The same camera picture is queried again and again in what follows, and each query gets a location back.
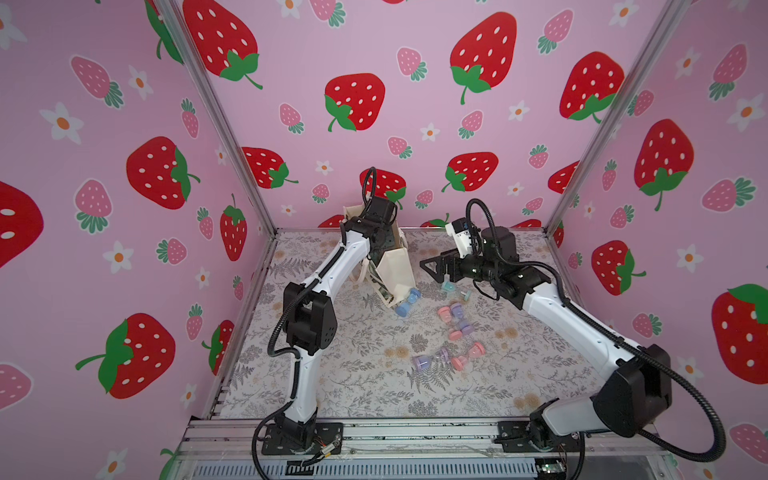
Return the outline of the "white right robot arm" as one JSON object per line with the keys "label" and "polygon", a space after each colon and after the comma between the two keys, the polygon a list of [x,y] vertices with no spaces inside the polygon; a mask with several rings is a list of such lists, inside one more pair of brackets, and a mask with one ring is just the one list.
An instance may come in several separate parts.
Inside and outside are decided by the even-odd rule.
{"label": "white right robot arm", "polygon": [[559,273],[539,261],[522,261],[516,238],[503,227],[455,232],[455,248],[420,261],[435,281],[487,282],[493,299],[509,301],[568,342],[603,379],[599,391],[554,399],[529,417],[529,441],[545,449],[562,437],[612,432],[631,438],[643,433],[672,404],[668,354],[621,337],[565,294]]}

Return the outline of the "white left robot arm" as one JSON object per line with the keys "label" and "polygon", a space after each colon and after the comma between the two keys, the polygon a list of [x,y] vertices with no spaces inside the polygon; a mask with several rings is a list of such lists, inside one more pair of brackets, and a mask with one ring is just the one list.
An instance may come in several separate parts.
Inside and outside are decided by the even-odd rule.
{"label": "white left robot arm", "polygon": [[394,245],[396,215],[395,203],[372,197],[361,213],[342,222],[339,242],[319,267],[304,281],[286,286],[279,330],[296,360],[286,422],[304,427],[315,421],[321,359],[338,328],[334,299],[359,264]]}

